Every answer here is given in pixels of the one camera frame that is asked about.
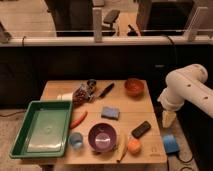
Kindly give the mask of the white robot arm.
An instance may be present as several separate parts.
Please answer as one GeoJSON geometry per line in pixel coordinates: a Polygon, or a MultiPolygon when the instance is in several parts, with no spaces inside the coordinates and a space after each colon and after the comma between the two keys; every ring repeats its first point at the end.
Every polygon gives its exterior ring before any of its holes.
{"type": "Polygon", "coordinates": [[[205,85],[206,68],[191,64],[169,72],[165,78],[166,88],[157,101],[163,107],[162,126],[169,128],[176,119],[176,112],[189,101],[213,118],[213,90],[205,85]]]}

